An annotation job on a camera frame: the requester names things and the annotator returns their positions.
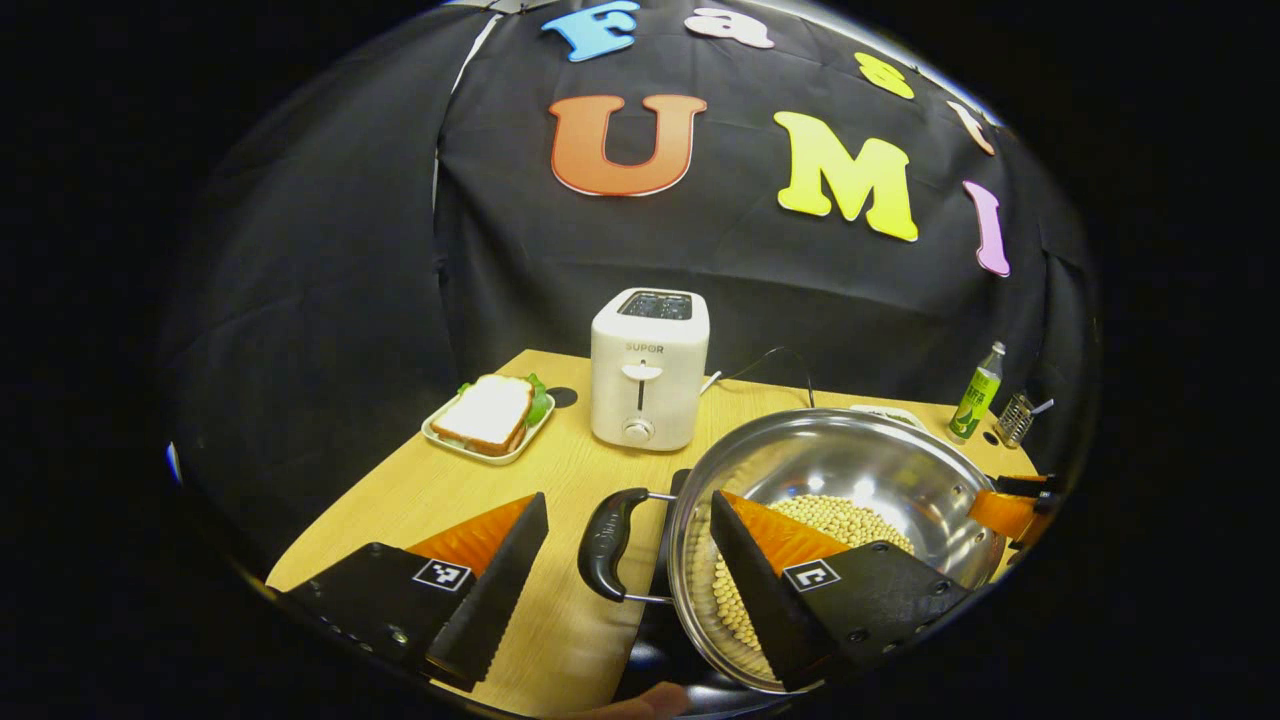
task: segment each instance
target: yellow letter m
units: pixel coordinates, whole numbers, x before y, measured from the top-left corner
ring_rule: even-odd
[[[919,238],[906,196],[906,165],[910,163],[906,152],[872,137],[854,159],[818,118],[774,113],[773,119],[791,135],[791,184],[778,191],[778,205],[810,215],[831,213],[831,200],[822,193],[822,178],[826,177],[846,220],[858,218],[874,191],[867,223],[908,242]]]

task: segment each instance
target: table surface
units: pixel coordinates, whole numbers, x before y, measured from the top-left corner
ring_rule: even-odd
[[[284,552],[266,584],[289,591],[369,542],[407,547],[507,501],[541,491],[549,532],[498,647],[489,675],[472,701],[524,715],[547,716],[608,703],[627,664],[644,606],[614,603],[593,593],[577,575],[577,546],[588,516],[605,496],[646,487],[667,492],[676,470],[692,468],[710,446],[744,423],[808,406],[806,391],[742,380],[719,380],[703,395],[692,442],[673,452],[605,445],[591,434],[590,360],[526,350],[498,373],[538,373],[547,387],[570,387],[579,400],[557,407],[515,462],[488,465],[440,448],[420,432],[343,495]],[[951,405],[905,402],[814,391],[819,407],[882,405],[909,410],[945,439]],[[424,407],[422,418],[435,409]],[[1021,448],[989,445],[987,413],[960,452],[988,475],[1034,474]],[[618,565],[628,592],[645,592],[653,577],[666,503],[643,502],[631,542]],[[1002,573],[1007,557],[1001,561]]]

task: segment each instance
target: sandwich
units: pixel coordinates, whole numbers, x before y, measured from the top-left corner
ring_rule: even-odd
[[[462,386],[458,395],[458,401],[431,421],[431,430],[451,445],[492,457],[515,452],[550,405],[538,375],[481,375]]]

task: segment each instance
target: black cloth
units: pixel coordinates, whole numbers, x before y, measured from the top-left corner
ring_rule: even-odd
[[[1089,427],[1093,270],[1075,214],[1015,137],[986,127],[987,156],[948,92],[910,68],[914,100],[873,86],[854,53],[877,50],[755,4],[643,3],[631,47],[570,63],[540,28],[582,5],[498,19],[452,96],[494,15],[425,13],[302,88],[215,173],[163,379],[188,482],[268,562],[461,382],[526,347],[589,355],[591,318],[632,286],[707,299],[708,372],[786,345],[819,389],[954,404],[1002,340],[993,409],[1023,387],[1053,397],[1028,451],[1060,466]],[[755,17],[776,46],[694,35],[695,6]],[[708,102],[680,183],[593,197],[556,179],[548,106],[595,94],[626,101],[607,137],[622,164],[653,151],[645,96]],[[822,119],[851,154],[869,137],[901,147],[919,240],[873,231],[870,202],[854,222],[781,208],[780,110]],[[963,181],[1000,199],[1007,278],[977,263]],[[746,379],[804,383],[785,355]]]
[[[431,176],[488,19],[439,8],[352,53],[232,150],[192,220],[160,357],[173,441],[266,561],[458,384]]]
[[[557,3],[503,18],[467,67],[440,135],[435,217],[462,374],[525,347],[586,356],[591,318],[618,291],[686,290],[710,313],[708,373],[733,373],[786,345],[817,388],[956,404],[1002,340],[992,409],[1024,387],[1036,401],[1053,397],[1027,447],[1042,469],[1060,468],[1088,429],[1078,418],[1096,383],[1094,273],[1078,217],[1032,154],[984,123],[997,150],[986,155],[946,105],[950,92],[911,68],[900,69],[913,100],[869,83],[854,54],[883,54],[826,27],[749,3],[641,5],[625,50],[567,61],[568,44],[540,27],[584,4]],[[776,46],[686,31],[684,19],[708,5],[764,22]],[[622,97],[607,155],[634,164],[653,152],[654,114],[641,101],[655,94],[708,104],[676,186],[598,197],[556,179],[549,105]],[[901,147],[919,240],[873,231],[869,201],[854,222],[835,206],[824,218],[781,208],[791,147],[773,120],[780,110],[822,119],[851,155],[869,137]],[[963,181],[1000,199],[1007,278],[977,263],[977,211]],[[785,355],[744,379],[804,384]]]

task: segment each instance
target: bread slice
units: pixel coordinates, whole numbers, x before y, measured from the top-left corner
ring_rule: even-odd
[[[534,386],[524,378],[480,375],[462,397],[431,423],[442,438],[466,443],[489,456],[515,452],[525,437],[525,418],[534,405]]]

